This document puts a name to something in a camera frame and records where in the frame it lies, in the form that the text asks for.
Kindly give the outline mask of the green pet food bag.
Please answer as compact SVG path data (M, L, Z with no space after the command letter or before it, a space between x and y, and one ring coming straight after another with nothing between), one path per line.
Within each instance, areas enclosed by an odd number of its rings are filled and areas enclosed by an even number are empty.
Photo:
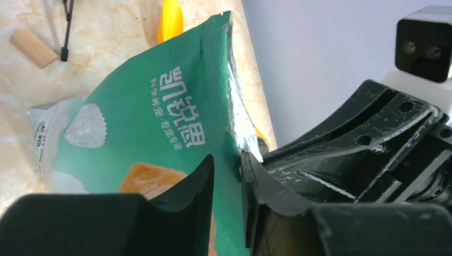
M239 157L261 159L225 11L124 62L86 97L28 110L51 192L155 197L208 154L215 182L211 255L245 247Z

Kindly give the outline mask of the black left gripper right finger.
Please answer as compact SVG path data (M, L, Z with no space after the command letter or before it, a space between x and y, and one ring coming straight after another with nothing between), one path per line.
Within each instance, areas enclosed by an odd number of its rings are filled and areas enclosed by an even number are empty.
M242 153L251 255L451 255L451 213L438 204L315 203Z

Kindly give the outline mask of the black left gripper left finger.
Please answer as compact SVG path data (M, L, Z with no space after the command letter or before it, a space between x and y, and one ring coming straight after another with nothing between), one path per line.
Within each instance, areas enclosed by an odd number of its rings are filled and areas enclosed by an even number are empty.
M1 255L207 255L214 158L148 200L139 194L29 194L1 218Z

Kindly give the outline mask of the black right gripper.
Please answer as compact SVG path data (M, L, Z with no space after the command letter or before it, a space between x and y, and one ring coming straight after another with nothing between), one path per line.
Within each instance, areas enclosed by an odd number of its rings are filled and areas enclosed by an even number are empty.
M372 80L297 140L264 156L315 202L451 205L451 127L438 107Z

